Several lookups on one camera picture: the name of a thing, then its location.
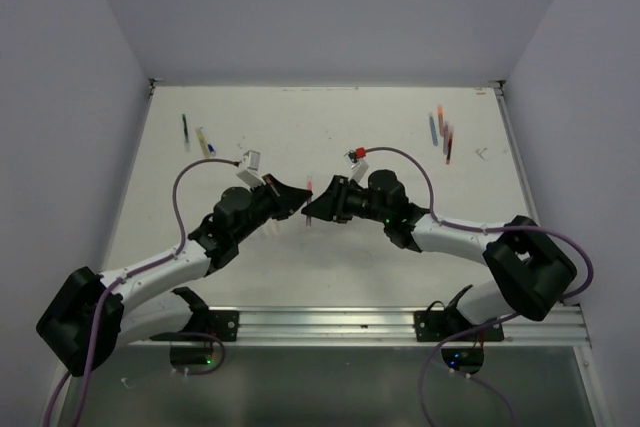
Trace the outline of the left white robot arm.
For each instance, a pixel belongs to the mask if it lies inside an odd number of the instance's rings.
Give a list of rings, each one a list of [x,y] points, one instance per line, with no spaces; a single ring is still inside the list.
[[[37,334],[74,377],[103,364],[122,335],[124,319],[172,288],[229,264],[239,245],[269,220],[298,212],[312,192],[267,174],[256,187],[226,189],[211,213],[177,246],[106,273],[73,271],[36,324]]]

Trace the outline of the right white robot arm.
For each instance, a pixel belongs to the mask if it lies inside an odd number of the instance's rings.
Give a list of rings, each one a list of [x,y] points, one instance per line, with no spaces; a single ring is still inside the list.
[[[376,221],[401,249],[448,254],[487,267],[490,281],[463,288],[443,309],[440,325],[461,340],[470,338],[481,324],[503,316],[543,320],[577,275],[571,260],[530,218],[517,216],[503,226],[456,229],[410,202],[404,185],[390,170],[373,172],[365,187],[336,176],[302,212],[334,223],[354,217]]]

